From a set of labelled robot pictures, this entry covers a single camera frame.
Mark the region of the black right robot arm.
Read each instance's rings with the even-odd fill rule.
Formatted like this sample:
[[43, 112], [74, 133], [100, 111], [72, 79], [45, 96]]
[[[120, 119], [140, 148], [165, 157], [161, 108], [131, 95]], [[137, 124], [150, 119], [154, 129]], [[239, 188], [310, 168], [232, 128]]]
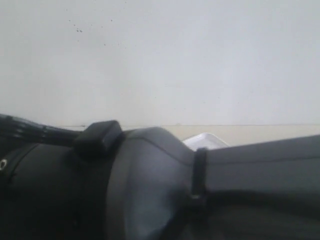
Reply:
[[162, 128], [106, 155], [3, 151], [3, 240], [317, 240], [320, 138], [194, 151]]

